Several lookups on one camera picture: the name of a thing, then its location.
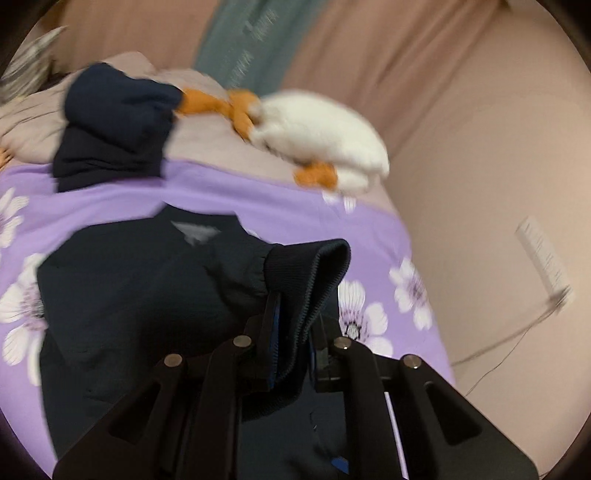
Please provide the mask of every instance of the electrical cable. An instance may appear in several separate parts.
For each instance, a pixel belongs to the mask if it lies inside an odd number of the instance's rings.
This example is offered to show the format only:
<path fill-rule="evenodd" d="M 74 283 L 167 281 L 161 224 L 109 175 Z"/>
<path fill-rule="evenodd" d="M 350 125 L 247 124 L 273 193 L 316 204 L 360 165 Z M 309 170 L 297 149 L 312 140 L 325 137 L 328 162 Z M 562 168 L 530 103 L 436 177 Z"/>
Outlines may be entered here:
<path fill-rule="evenodd" d="M 550 316 L 552 316 L 553 313 L 560 310 L 564 306 L 564 304 L 566 302 L 566 297 L 569 295 L 569 292 L 570 292 L 570 287 L 567 287 L 564 290 L 562 290 L 561 292 L 559 292 L 558 294 L 551 297 L 550 298 L 551 304 L 548 307 L 548 309 L 541 316 L 539 316 L 533 322 L 531 322 L 529 325 L 526 325 L 525 327 L 523 327 L 523 328 L 517 330 L 516 332 L 512 333 L 511 335 L 493 343 L 492 345 L 489 345 L 487 347 L 484 347 L 481 350 L 478 350 L 478 351 L 472 353 L 471 355 L 467 356 L 466 358 L 458 360 L 457 362 L 453 362 L 452 367 L 457 367 L 459 365 L 463 365 L 465 363 L 468 363 L 469 361 L 474 360 L 476 358 L 480 358 L 482 355 L 494 350 L 495 348 L 516 339 L 519 335 L 527 333 L 530 329 L 539 325 L 540 323 L 542 323 L 543 321 L 548 319 Z"/>
<path fill-rule="evenodd" d="M 499 342 L 495 342 L 493 345 L 488 346 L 486 348 L 483 348 L 482 350 L 479 350 L 478 352 L 473 353 L 472 355 L 466 357 L 465 359 L 460 360 L 459 362 L 455 362 L 454 364 L 452 364 L 452 366 L 461 365 L 461 364 L 464 364 L 466 362 L 469 362 L 470 360 L 474 360 L 476 358 L 479 358 L 482 355 L 484 355 L 485 353 L 488 353 L 491 350 L 495 349 L 499 345 L 503 345 L 504 343 L 507 343 L 510 340 L 513 340 L 516 337 L 518 337 L 519 335 L 521 335 L 519 341 L 509 351 L 509 353 L 505 355 L 505 357 L 503 358 L 503 360 L 501 360 L 498 364 L 496 364 L 488 372 L 486 372 L 484 375 L 482 375 L 478 379 L 478 381 L 474 385 L 472 385 L 472 387 L 468 390 L 468 392 L 466 393 L 465 397 L 467 397 L 468 395 L 470 395 L 472 393 L 472 391 L 480 384 L 480 382 L 482 382 L 488 375 L 490 375 L 491 373 L 493 373 L 497 368 L 499 368 L 505 362 L 505 360 L 507 360 L 509 358 L 509 356 L 515 351 L 515 349 L 519 346 L 519 344 L 521 343 L 521 341 L 525 338 L 525 336 L 528 334 L 528 332 L 533 327 L 539 325 L 540 323 L 542 323 L 543 321 L 545 321 L 546 319 L 548 319 L 550 316 L 552 316 L 555 312 L 559 311 L 564 306 L 564 304 L 566 302 L 566 298 L 569 295 L 569 292 L 570 292 L 570 287 L 566 287 L 560 293 L 554 295 L 550 299 L 550 301 L 552 302 L 552 304 L 548 308 L 548 310 L 546 310 L 545 313 L 543 313 L 540 317 L 538 317 L 535 321 L 533 321 L 532 323 L 530 323 L 528 326 L 526 326 L 526 327 L 518 330 L 516 333 L 512 334 L 511 336 L 507 337 L 506 339 L 502 339 Z"/>

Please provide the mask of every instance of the green curtain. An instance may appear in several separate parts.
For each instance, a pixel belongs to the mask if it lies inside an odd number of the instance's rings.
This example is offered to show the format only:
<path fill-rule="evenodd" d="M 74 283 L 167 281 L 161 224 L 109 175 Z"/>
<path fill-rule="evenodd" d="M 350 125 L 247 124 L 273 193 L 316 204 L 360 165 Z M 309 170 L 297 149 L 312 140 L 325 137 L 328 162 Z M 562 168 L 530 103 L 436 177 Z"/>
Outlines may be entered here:
<path fill-rule="evenodd" d="M 276 92 L 327 0 L 223 0 L 194 68 L 225 88 Z"/>

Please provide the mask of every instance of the metal pin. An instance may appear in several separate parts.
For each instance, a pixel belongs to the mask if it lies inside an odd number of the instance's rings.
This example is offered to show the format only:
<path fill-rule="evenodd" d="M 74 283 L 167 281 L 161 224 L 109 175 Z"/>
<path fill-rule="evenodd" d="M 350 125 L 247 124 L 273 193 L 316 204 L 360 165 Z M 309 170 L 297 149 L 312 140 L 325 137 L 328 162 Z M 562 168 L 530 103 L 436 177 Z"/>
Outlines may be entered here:
<path fill-rule="evenodd" d="M 170 368 L 178 367 L 183 363 L 183 357 L 178 353 L 171 353 L 164 358 L 164 365 Z"/>
<path fill-rule="evenodd" d="M 413 369 L 417 369 L 423 364 L 423 360 L 421 360 L 421 357 L 416 355 L 404 355 L 402 361 L 404 365 Z"/>
<path fill-rule="evenodd" d="M 233 344 L 240 348 L 246 348 L 250 346 L 252 343 L 252 339 L 248 335 L 238 335 L 234 337 Z"/>
<path fill-rule="evenodd" d="M 352 344 L 352 340 L 347 337 L 337 337 L 335 338 L 335 347 L 347 350 Z"/>

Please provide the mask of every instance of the pink wall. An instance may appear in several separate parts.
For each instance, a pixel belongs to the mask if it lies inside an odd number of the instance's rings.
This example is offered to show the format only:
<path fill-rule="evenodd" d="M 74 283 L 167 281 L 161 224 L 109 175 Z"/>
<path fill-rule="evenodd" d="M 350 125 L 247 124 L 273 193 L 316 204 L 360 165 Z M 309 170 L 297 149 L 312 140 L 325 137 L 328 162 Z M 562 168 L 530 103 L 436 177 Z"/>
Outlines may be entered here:
<path fill-rule="evenodd" d="M 547 293 L 515 236 L 534 215 L 577 298 L 469 396 L 549 470 L 591 410 L 591 76 L 556 25 L 502 10 L 392 160 L 452 361 L 533 321 Z M 515 345 L 456 369 L 465 393 Z"/>

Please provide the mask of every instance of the white flower print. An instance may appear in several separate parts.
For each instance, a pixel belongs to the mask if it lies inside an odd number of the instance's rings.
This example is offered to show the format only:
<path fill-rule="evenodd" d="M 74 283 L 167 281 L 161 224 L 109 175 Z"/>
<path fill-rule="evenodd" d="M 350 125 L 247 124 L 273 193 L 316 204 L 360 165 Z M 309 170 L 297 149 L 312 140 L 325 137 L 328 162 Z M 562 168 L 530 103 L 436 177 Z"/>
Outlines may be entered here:
<path fill-rule="evenodd" d="M 354 197 L 342 197 L 337 193 L 322 192 L 322 198 L 327 205 L 336 205 L 341 200 L 345 206 L 345 212 L 351 213 L 357 206 L 357 199 Z"/>
<path fill-rule="evenodd" d="M 37 267 L 45 257 L 42 254 L 26 257 L 17 281 L 0 298 L 0 323 L 21 320 L 21 324 L 6 335 L 2 358 L 8 365 L 17 365 L 27 356 L 29 381 L 36 387 L 41 385 L 39 352 L 47 329 L 37 287 Z"/>
<path fill-rule="evenodd" d="M 22 216 L 15 214 L 28 203 L 28 197 L 14 197 L 14 187 L 0 197 L 0 248 L 10 247 L 17 226 L 22 223 Z"/>
<path fill-rule="evenodd" d="M 339 285 L 339 323 L 343 335 L 367 345 L 373 353 L 392 357 L 392 343 L 382 336 L 388 316 L 379 302 L 365 306 L 365 289 L 359 281 L 343 280 Z"/>
<path fill-rule="evenodd" d="M 394 300 L 401 313 L 413 311 L 414 325 L 418 330 L 433 326 L 433 314 L 427 298 L 427 290 L 413 263 L 404 258 L 400 268 L 390 269 L 390 280 L 396 286 Z"/>

